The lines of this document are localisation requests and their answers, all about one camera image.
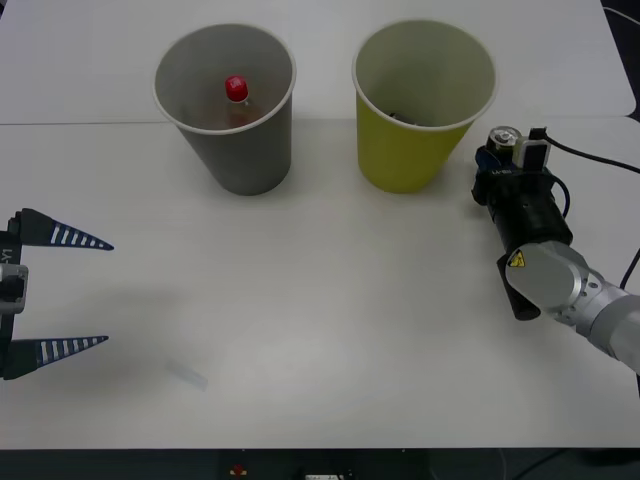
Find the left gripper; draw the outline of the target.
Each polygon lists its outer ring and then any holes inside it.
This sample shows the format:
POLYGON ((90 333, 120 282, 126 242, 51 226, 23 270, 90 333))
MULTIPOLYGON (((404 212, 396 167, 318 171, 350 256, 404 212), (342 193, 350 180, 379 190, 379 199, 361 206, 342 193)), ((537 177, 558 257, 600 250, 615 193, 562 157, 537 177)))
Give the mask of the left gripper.
POLYGON ((14 380, 106 342, 108 336, 12 340, 15 316, 23 310, 22 245, 113 251, 110 243, 25 208, 14 227, 1 231, 1 378, 14 380))

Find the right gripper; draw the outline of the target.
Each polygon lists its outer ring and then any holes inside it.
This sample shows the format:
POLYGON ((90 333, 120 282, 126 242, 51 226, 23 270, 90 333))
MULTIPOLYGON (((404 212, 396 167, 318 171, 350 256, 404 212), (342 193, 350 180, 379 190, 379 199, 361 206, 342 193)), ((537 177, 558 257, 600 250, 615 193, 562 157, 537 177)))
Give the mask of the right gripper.
POLYGON ((499 169, 501 161, 486 146, 476 150, 474 159, 477 174, 471 194, 477 204, 490 211, 514 203, 524 195, 544 195, 555 184, 555 177, 546 171, 499 169))

